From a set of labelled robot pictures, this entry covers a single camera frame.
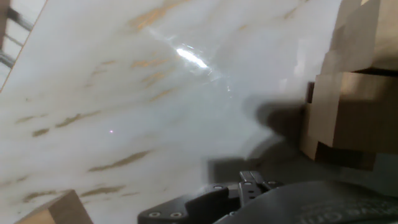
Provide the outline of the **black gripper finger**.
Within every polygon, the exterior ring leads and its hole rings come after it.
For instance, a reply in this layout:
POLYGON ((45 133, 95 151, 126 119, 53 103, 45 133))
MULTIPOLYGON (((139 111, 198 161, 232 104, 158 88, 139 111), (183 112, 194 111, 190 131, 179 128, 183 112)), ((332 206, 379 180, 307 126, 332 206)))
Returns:
POLYGON ((177 197, 137 216, 138 224, 209 224, 233 216, 256 197, 283 183, 265 180, 257 171, 241 171, 237 184, 211 184, 198 193, 177 197))

